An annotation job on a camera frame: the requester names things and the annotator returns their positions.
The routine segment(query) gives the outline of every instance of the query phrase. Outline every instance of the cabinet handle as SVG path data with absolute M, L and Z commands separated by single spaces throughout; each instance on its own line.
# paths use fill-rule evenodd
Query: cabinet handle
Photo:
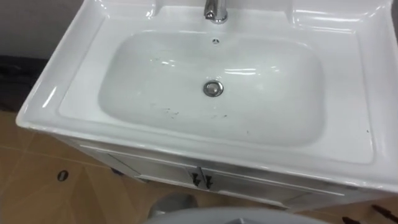
M 213 182 L 211 181 L 212 178 L 213 178 L 212 176 L 206 175 L 206 187 L 209 190 L 210 190 L 210 187 L 213 185 Z
M 193 184 L 195 185 L 195 186 L 199 186 L 199 184 L 200 184 L 200 180 L 198 180 L 198 176 L 199 176 L 199 174 L 196 174 L 196 173 L 192 173 L 192 182 L 193 182 Z

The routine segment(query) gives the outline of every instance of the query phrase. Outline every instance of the toilet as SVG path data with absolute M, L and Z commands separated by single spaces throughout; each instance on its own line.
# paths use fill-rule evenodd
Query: toilet
M 326 224 L 292 213 L 266 208 L 198 208 L 194 196 L 170 194 L 150 209 L 144 224 Z

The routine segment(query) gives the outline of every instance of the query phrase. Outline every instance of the floor drain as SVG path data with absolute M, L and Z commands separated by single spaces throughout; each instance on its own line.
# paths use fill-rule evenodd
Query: floor drain
M 62 181 L 67 180 L 67 179 L 68 179 L 68 176 L 69 176 L 68 171 L 63 170 L 63 171 L 61 171 L 61 172 L 58 173 L 57 179 L 58 179 L 58 181 L 61 181 L 61 182 L 62 182 Z

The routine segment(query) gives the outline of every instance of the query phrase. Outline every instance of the sink basin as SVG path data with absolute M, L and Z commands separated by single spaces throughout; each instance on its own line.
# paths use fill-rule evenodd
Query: sink basin
M 222 25 L 204 5 L 85 0 L 18 125 L 396 189 L 392 0 L 228 0 Z
M 219 97 L 202 91 L 208 80 L 223 84 Z M 321 135 L 323 95 L 321 63 L 304 44 L 243 35 L 141 32 L 116 51 L 98 101 L 104 112 L 128 123 L 296 146 Z

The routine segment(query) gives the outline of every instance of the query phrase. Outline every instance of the drain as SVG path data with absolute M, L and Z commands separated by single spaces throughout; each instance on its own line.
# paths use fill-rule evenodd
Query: drain
M 210 97 L 220 96 L 224 91 L 223 84 L 217 80 L 210 80 L 206 82 L 203 87 L 203 92 Z
M 61 181 L 61 182 L 62 182 L 62 181 L 67 180 L 67 179 L 68 179 L 68 176 L 69 176 L 68 171 L 63 170 L 63 171 L 61 171 L 61 172 L 58 173 L 57 179 L 58 179 L 58 181 Z

